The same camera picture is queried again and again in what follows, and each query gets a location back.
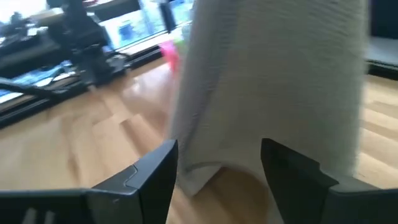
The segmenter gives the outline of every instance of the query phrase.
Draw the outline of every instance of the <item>white fabric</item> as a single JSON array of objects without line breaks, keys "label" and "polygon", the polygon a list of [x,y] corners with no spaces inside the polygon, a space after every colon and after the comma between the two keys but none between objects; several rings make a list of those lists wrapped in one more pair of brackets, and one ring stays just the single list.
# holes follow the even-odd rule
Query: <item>white fabric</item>
[{"label": "white fabric", "polygon": [[[178,184],[218,166],[266,185],[262,138],[352,174],[367,42],[365,0],[199,0],[170,135]],[[208,170],[198,171],[207,165]],[[269,223],[280,223],[271,208]]]}]

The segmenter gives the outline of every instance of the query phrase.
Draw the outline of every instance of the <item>pink object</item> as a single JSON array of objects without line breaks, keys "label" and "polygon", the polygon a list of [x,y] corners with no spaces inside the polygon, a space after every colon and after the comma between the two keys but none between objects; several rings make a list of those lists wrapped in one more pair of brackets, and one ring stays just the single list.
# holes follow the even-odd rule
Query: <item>pink object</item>
[{"label": "pink object", "polygon": [[175,75],[178,69],[178,63],[180,61],[180,57],[178,55],[178,51],[176,46],[174,45],[172,40],[168,40],[162,44],[159,44],[160,51],[162,55],[165,57],[166,61],[170,65],[170,69]]}]

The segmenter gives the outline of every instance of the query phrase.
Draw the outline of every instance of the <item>wooden floor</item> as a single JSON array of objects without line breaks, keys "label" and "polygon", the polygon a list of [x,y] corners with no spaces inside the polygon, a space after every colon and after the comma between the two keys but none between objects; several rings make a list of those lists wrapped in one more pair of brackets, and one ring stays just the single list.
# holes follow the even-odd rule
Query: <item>wooden floor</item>
[{"label": "wooden floor", "polygon": [[[398,187],[398,83],[367,76],[356,177]],[[163,60],[0,130],[0,189],[92,187],[164,139],[176,81]],[[264,223],[266,190],[222,169],[195,197],[176,188],[167,223]]]}]

